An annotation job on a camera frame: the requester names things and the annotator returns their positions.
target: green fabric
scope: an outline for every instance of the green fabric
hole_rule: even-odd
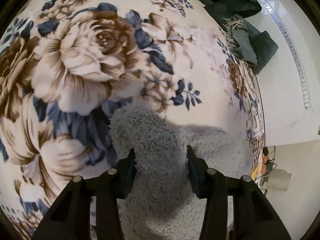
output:
[[[208,14],[238,43],[231,49],[238,59],[249,61],[256,74],[266,66],[278,49],[269,33],[260,33],[255,27],[243,19],[262,10],[257,0],[199,0],[205,5]],[[241,29],[227,28],[225,19],[241,19]]]

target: fluffy gray cloth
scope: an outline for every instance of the fluffy gray cloth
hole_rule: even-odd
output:
[[[187,144],[197,157],[225,176],[250,174],[253,157],[248,142],[222,130],[195,133],[168,128],[165,120],[142,105],[129,104],[111,118],[118,158],[136,153],[137,175],[128,198],[119,203],[126,240],[196,240],[206,200],[197,199],[188,179]],[[232,198],[228,223],[233,220]]]

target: floral bedsheet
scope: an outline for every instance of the floral bedsheet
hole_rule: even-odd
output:
[[[0,51],[0,206],[23,239],[73,176],[114,165],[109,118],[128,102],[261,150],[252,70],[198,0],[30,0]]]

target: gray towel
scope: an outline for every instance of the gray towel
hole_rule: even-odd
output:
[[[119,202],[126,240],[199,239],[206,200],[193,194],[188,179],[187,144],[225,176],[249,174],[253,157],[248,142],[212,128],[195,133],[173,129],[151,109],[129,104],[111,118],[111,136],[118,158],[131,148],[136,153],[137,176],[128,198]],[[228,201],[228,223],[232,217]]]

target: brown flower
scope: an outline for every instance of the brown flower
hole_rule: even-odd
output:
[[[33,49],[39,38],[25,40],[17,37],[0,55],[0,116],[15,121],[19,116],[23,89],[30,85],[36,65]]]
[[[110,85],[126,69],[134,68],[137,50],[132,25],[114,11],[86,11],[61,20],[35,49],[35,96],[86,115],[110,96]]]

